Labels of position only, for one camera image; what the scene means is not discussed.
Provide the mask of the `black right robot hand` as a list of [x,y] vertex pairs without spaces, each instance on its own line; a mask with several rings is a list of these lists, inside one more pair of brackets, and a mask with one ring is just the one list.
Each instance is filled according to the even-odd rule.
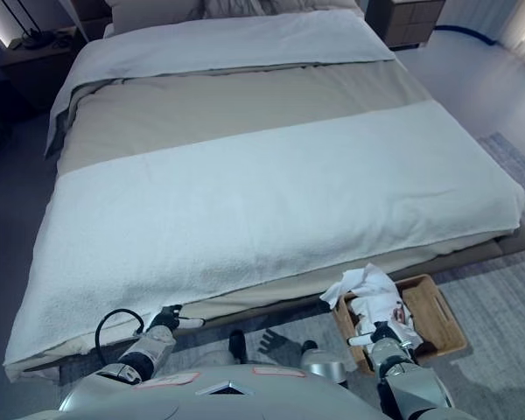
[[403,342],[389,326],[388,322],[376,322],[374,326],[375,330],[373,332],[348,338],[346,343],[350,347],[366,347],[383,339],[392,339],[397,343]]

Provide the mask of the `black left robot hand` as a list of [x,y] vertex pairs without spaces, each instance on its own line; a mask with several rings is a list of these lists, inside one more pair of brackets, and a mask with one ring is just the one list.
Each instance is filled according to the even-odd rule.
[[151,321],[147,332],[158,326],[162,326],[174,333],[177,330],[198,329],[205,325],[206,321],[203,318],[187,318],[181,316],[180,313],[182,309],[183,306],[181,304],[164,306]]

